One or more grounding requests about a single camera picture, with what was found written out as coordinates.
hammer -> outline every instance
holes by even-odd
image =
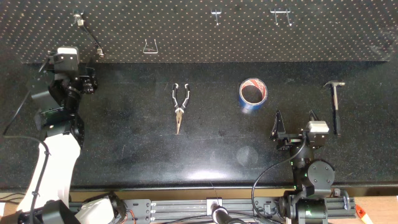
[[[333,87],[333,106],[335,107],[335,135],[337,137],[341,137],[341,131],[340,131],[340,117],[338,116],[338,104],[337,104],[337,86],[343,86],[346,83],[345,82],[339,82],[337,80],[332,80],[328,81],[323,87],[327,86],[328,84],[331,84]]]

blue tape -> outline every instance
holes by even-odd
[[[250,103],[248,102],[242,95],[242,90],[247,86],[255,86],[258,90],[260,90],[262,94],[262,100],[258,103]],[[241,105],[248,110],[258,110],[262,107],[264,102],[268,97],[268,89],[266,84],[258,78],[248,78],[243,81],[241,86],[239,87],[239,102]]]

hammer handle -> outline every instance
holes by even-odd
[[[338,110],[335,110],[335,134],[337,137],[341,137],[340,116],[338,115]]]

pliers handle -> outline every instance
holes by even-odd
[[[173,84],[172,99],[173,99],[173,104],[174,104],[175,112],[181,111],[181,112],[184,113],[184,110],[187,108],[188,101],[189,101],[189,93],[190,93],[189,85],[188,85],[188,84],[185,84],[185,91],[186,91],[186,93],[185,93],[185,100],[184,100],[184,102],[182,103],[181,107],[179,107],[178,102],[177,102],[177,98],[176,98],[176,96],[177,96],[177,89],[178,89],[178,84],[177,84],[177,83],[174,83],[174,84]]]

pliers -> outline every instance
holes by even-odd
[[[176,99],[176,93],[177,93],[177,89],[178,89],[178,84],[174,83],[173,84],[173,92],[172,92],[172,98],[173,98],[173,104],[174,104],[174,108],[175,108],[175,113],[176,115],[176,119],[177,119],[177,134],[180,132],[180,126],[181,126],[181,120],[182,120],[182,115],[184,114],[184,110],[187,108],[187,104],[188,104],[188,100],[189,100],[189,86],[188,84],[185,84],[185,100],[182,103],[181,107],[179,107],[178,103],[177,103],[177,99]]]

